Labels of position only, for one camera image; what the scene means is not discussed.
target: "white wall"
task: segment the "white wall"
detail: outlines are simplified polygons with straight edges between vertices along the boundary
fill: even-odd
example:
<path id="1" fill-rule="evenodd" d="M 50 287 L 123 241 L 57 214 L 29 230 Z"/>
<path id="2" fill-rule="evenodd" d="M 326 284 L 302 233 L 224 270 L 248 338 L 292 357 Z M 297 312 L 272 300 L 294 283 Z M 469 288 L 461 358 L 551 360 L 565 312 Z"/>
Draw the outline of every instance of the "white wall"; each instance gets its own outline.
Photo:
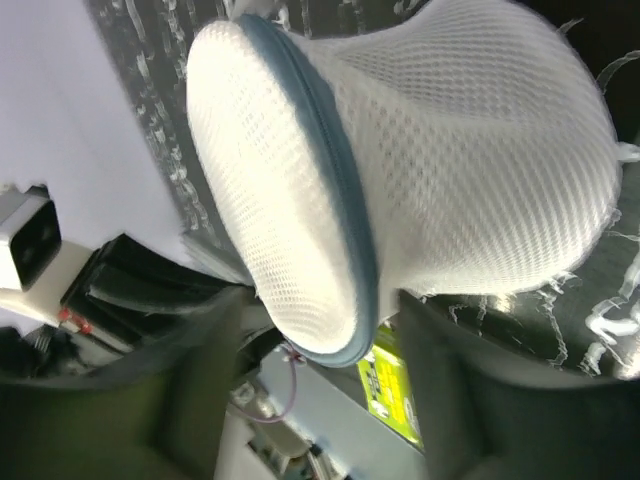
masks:
<path id="1" fill-rule="evenodd" d="M 82 0 L 2 1 L 5 182 L 46 183 L 64 238 L 96 248 L 126 231 L 187 261 L 178 213 Z"/>

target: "blue trim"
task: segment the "blue trim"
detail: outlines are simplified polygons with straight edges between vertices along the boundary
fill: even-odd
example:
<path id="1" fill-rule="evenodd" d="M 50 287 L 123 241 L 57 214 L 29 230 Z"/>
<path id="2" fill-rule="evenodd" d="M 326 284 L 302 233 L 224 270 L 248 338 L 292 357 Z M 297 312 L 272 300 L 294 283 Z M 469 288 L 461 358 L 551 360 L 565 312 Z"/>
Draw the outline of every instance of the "blue trim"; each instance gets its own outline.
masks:
<path id="1" fill-rule="evenodd" d="M 378 327 L 379 277 L 364 192 L 351 144 L 342 127 L 331 87 L 287 35 L 271 22 L 253 15 L 243 15 L 237 23 L 296 107 L 300 125 L 313 146 L 314 160 L 334 199 L 356 283 L 356 331 L 349 343 L 336 353 L 324 355 L 294 346 L 322 365 L 352 365 L 373 345 Z"/>

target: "white mesh laundry bag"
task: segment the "white mesh laundry bag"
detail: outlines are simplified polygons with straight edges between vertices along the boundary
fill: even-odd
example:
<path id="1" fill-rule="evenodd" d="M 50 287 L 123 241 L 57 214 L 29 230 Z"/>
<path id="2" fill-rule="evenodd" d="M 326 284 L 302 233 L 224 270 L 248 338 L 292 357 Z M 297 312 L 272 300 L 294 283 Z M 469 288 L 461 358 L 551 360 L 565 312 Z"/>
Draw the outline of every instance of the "white mesh laundry bag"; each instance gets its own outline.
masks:
<path id="1" fill-rule="evenodd" d="M 497 294 L 574 267 L 619 188 L 593 79 L 503 0 L 309 40 L 255 16 L 197 36 L 187 105 L 229 235 L 276 326 L 346 365 L 393 292 Z"/>

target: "black table surface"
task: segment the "black table surface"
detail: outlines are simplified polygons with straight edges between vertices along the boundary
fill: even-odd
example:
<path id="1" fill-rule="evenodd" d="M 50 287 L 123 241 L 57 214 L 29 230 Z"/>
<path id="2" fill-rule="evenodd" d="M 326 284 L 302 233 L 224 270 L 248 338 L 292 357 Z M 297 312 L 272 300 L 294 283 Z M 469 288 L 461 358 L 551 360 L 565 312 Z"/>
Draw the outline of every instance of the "black table surface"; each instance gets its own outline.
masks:
<path id="1" fill-rule="evenodd" d="M 358 35 L 402 23 L 425 0 L 290 0 L 291 29 L 312 38 Z M 565 29 L 605 89 L 619 139 L 640 140 L 640 2 L 522 0 Z M 215 205 L 190 136 L 185 104 L 189 46 L 225 16 L 222 0 L 88 0 L 132 108 L 186 227 L 219 238 Z M 610 77 L 609 73 L 621 67 Z M 640 377 L 640 163 L 624 167 L 619 214 L 582 266 L 535 292 L 425 299 L 478 335 L 588 375 Z"/>

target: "white mesh fabric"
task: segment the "white mesh fabric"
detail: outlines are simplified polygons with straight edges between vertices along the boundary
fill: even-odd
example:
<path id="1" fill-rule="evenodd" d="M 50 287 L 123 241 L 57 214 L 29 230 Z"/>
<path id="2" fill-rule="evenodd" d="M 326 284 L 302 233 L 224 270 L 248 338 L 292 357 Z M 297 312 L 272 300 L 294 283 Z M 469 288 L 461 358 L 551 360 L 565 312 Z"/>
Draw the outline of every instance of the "white mesh fabric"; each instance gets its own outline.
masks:
<path id="1" fill-rule="evenodd" d="M 613 128 L 593 80 L 536 15 L 432 0 L 352 39 L 289 37 L 333 88 L 394 289 L 490 294 L 575 266 L 613 205 Z M 295 112 L 240 28 L 203 30 L 188 65 L 200 160 L 274 322 L 304 348 L 349 342 L 357 305 L 335 207 Z"/>
<path id="2" fill-rule="evenodd" d="M 291 35 L 334 88 L 389 287 L 535 288 L 575 266 L 619 187 L 614 131 L 574 52 L 503 0 L 432 0 L 352 39 Z"/>

